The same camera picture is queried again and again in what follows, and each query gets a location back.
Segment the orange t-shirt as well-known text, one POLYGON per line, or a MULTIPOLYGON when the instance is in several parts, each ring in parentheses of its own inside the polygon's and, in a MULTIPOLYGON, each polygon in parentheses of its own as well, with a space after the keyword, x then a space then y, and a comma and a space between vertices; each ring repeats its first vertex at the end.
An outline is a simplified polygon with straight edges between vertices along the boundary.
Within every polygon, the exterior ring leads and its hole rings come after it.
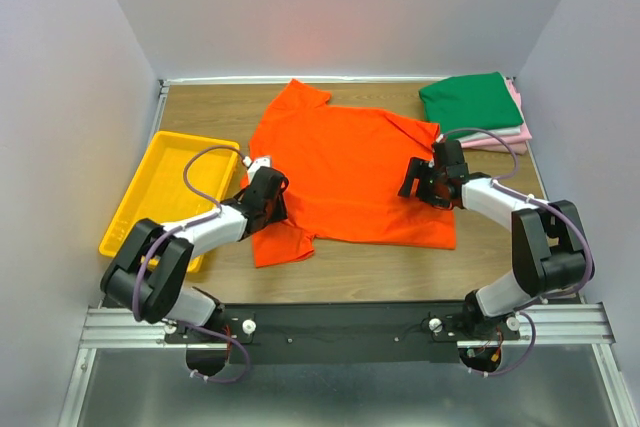
POLYGON ((252 158, 270 157, 289 180, 286 219, 251 238, 255 266, 305 260, 317 238, 455 248, 452 212, 398 194, 410 160, 431 159, 439 126, 330 99, 290 81, 249 141, 252 158))

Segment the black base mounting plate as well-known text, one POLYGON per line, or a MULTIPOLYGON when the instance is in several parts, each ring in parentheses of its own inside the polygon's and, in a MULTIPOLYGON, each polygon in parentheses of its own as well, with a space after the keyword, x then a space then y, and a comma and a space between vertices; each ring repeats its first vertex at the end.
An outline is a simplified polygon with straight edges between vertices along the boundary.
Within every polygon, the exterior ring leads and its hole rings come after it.
POLYGON ((489 352, 520 335, 505 317, 472 323, 461 301, 229 304, 220 329, 255 365, 455 363, 466 346, 489 352))

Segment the yellow plastic tray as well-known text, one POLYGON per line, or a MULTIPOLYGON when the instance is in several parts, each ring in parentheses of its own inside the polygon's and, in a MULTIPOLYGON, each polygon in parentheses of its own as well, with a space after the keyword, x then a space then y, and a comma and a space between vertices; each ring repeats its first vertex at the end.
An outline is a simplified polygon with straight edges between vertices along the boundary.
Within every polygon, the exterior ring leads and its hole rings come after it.
POLYGON ((205 213, 214 204, 188 189, 183 180, 186 164, 211 146, 189 169, 191 184, 221 201, 226 197, 239 163, 236 142, 183 133, 158 131, 121 200, 99 245, 99 252, 115 256, 134 224, 144 218, 157 223, 179 221, 205 213))

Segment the pale pink bottom t-shirt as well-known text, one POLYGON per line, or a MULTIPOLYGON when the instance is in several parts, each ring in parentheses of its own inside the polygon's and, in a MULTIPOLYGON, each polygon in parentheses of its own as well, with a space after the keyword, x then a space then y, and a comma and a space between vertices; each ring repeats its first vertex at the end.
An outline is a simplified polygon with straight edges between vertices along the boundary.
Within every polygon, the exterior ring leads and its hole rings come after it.
POLYGON ((524 155, 528 152, 528 146, 525 142, 509 144, 507 147, 505 147, 502 144, 470 145, 467 143, 463 143, 462 147, 464 149, 476 150, 476 151, 499 152, 499 153, 513 152, 516 155, 524 155))

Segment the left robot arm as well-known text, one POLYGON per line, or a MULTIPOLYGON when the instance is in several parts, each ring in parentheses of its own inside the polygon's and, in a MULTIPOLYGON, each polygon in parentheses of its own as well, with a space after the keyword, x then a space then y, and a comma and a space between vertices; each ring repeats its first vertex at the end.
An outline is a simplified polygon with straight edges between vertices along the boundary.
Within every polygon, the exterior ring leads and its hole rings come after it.
POLYGON ((138 221, 104 273, 101 291, 137 321, 175 321, 187 324, 201 342, 214 340, 221 332, 222 307, 211 295, 183 286, 188 265, 285 220, 288 184, 283 173, 261 166, 246 188, 210 212, 167 225, 138 221))

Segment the light grey folded t-shirt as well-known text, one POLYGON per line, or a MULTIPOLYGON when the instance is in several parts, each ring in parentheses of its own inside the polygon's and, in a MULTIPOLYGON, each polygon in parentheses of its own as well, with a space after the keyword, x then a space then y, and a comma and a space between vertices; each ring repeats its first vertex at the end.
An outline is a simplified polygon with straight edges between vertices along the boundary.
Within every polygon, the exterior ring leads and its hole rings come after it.
POLYGON ((443 131, 437 137, 438 141, 457 140, 470 145, 491 145, 491 144, 515 144, 525 142, 530 138, 526 127, 520 125, 515 127, 485 129, 480 127, 467 127, 450 129, 443 131))

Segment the green folded t-shirt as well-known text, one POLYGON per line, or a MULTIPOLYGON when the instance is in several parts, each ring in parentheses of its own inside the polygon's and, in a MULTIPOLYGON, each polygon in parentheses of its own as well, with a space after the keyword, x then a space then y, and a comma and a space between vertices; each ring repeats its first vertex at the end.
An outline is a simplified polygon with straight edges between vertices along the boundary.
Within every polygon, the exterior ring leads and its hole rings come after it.
POLYGON ((449 77, 418 92, 425 119, 452 139, 513 136, 524 124, 506 78, 499 72, 449 77))

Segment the pink folded t-shirt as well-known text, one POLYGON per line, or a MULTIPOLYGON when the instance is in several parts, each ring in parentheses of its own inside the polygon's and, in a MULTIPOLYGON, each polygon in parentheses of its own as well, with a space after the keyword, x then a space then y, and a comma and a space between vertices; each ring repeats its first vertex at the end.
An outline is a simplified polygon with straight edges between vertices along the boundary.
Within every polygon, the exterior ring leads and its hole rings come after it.
MULTIPOLYGON (((524 120, 524 114, 522 112, 522 99, 521 94, 516 90, 513 80, 510 78, 504 78, 505 86, 509 92, 512 100, 516 104, 516 107, 524 120)), ((527 123, 524 120, 518 127, 518 132, 509 134, 505 129, 495 130, 494 133, 511 146, 516 154, 524 154, 527 152, 526 143, 532 139, 532 135, 528 129, 527 123)), ((460 138, 461 145, 465 149, 506 152, 504 146, 493 137, 482 134, 474 133, 460 138)))

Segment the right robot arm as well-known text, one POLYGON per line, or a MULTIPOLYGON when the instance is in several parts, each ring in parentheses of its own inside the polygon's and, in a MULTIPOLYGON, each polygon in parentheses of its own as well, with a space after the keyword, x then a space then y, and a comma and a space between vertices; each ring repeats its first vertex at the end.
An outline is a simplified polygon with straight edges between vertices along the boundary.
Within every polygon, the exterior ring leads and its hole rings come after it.
POLYGON ((467 336, 483 338, 509 314, 574 295, 592 279, 593 254, 574 203, 548 202, 472 173, 457 140, 442 137, 432 148, 431 161, 409 160, 398 195, 479 213, 511 234, 511 271, 465 297, 457 321, 467 336))

